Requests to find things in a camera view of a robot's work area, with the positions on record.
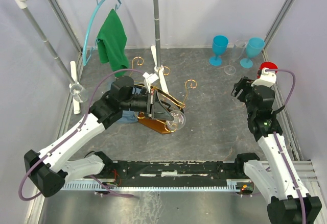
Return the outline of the clear wine glass front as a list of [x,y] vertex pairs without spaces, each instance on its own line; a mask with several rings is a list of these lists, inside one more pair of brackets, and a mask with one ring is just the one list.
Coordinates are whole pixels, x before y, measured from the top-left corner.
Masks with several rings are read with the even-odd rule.
[[170,112],[173,116],[173,120],[166,121],[166,129],[170,132],[182,129],[186,124],[186,116],[180,110],[173,110]]

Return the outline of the clear wine glass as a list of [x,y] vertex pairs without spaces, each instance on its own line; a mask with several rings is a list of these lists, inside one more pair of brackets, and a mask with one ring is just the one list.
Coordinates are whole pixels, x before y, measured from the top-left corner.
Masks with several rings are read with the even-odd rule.
[[173,116],[173,120],[166,121],[166,129],[170,132],[182,129],[186,124],[186,116],[180,110],[173,110],[170,112]]
[[224,72],[231,76],[236,73],[236,68],[234,67],[234,63],[241,58],[243,52],[247,46],[247,41],[245,40],[237,40],[232,48],[229,64],[224,67]]
[[83,103],[88,101],[88,92],[87,90],[80,84],[70,84],[69,91],[73,96],[73,99],[79,103]]

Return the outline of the red wine glass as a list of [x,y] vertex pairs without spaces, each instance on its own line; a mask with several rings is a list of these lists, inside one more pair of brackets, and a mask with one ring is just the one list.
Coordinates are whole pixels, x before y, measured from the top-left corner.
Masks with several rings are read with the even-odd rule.
[[267,68],[267,69],[278,69],[278,66],[275,63],[273,63],[273,62],[269,62],[269,61],[263,62],[260,65],[259,70],[257,72],[257,78],[260,78],[263,68]]

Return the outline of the blue wine glass back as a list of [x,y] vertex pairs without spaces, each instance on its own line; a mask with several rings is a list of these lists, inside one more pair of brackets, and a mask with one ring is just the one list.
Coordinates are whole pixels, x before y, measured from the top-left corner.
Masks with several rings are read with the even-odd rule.
[[249,39],[246,47],[246,58],[241,59],[240,64],[244,68],[251,68],[253,66],[252,59],[261,53],[265,47],[265,42],[262,38],[254,37]]

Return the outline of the blue wine glass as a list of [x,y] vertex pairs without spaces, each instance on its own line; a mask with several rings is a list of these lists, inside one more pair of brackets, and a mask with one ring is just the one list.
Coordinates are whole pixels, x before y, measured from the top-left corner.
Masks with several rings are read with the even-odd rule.
[[213,38],[212,50],[215,55],[210,57],[210,65],[219,66],[222,64],[222,58],[220,56],[225,53],[228,43],[227,37],[223,35],[218,35]]
[[261,53],[265,47],[265,42],[262,38],[254,37],[249,39],[246,47],[246,58],[241,59],[240,64],[244,68],[251,68],[253,66],[252,59]]

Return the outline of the blue wine glass front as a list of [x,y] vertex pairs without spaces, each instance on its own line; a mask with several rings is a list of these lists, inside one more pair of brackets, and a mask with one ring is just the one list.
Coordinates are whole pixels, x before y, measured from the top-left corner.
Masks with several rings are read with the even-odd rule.
[[215,55],[210,57],[210,65],[219,66],[222,64],[222,58],[220,56],[225,53],[228,43],[227,37],[223,35],[218,35],[213,38],[212,50]]

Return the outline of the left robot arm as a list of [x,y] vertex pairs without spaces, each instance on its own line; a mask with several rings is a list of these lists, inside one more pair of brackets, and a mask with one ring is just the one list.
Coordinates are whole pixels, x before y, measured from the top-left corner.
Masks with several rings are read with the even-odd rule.
[[103,152],[70,161],[70,157],[92,138],[122,118],[124,111],[140,112],[149,119],[173,121],[150,83],[142,93],[134,92],[134,80],[117,78],[106,93],[95,101],[82,119],[51,145],[24,155],[25,179],[30,179],[44,197],[56,194],[65,183],[86,176],[111,176],[112,161]]

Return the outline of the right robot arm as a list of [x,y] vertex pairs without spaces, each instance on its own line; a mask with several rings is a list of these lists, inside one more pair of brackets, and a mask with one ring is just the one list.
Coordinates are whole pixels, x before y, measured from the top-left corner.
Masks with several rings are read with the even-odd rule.
[[276,118],[283,110],[273,109],[275,92],[269,82],[242,77],[233,86],[232,96],[243,102],[248,128],[265,154],[270,170],[259,159],[240,161],[234,165],[238,178],[249,177],[267,203],[271,223],[314,223],[322,203],[311,196],[301,181],[288,154],[283,131]]

